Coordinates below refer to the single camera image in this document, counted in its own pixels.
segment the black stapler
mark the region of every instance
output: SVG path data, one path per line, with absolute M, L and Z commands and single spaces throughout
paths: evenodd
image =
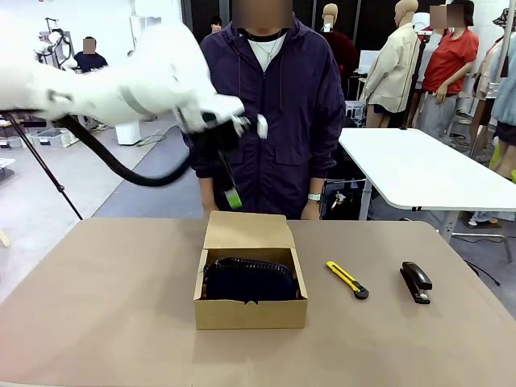
M 417 304 L 430 304 L 427 290 L 432 290 L 432 281 L 414 262 L 403 262 L 400 268 L 403 279 Z

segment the yellow utility knife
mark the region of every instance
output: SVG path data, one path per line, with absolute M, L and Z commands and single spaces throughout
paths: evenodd
M 355 278 L 347 273 L 343 268 L 338 266 L 333 260 L 326 262 L 326 266 L 337 275 L 342 281 L 352 288 L 355 297 L 359 300 L 365 300 L 369 296 L 369 291 L 363 287 Z

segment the wristwatch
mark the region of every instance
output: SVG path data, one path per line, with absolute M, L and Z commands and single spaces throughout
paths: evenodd
M 308 200 L 313 200 L 314 202 L 320 202 L 321 201 L 321 194 L 318 193 L 316 195 L 315 193 L 309 193 L 308 194 Z

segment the man in purple jacket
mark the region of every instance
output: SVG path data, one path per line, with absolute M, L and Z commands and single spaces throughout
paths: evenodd
M 238 96 L 246 115 L 262 114 L 268 122 L 267 139 L 248 131 L 227 155 L 241 210 L 316 220 L 345 102 L 327 42 L 293 17 L 291 7 L 285 12 L 285 3 L 247 0 L 234 12 L 236 23 L 208 35 L 201 49 L 215 89 Z M 205 216 L 231 210 L 219 168 L 202 158 L 193 165 Z

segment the keys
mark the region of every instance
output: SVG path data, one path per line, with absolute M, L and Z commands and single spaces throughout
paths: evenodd
M 345 198 L 346 197 L 344 195 L 337 191 L 337 194 L 335 195 L 335 201 L 331 205 L 331 210 L 334 210 L 339 204 L 342 204 Z

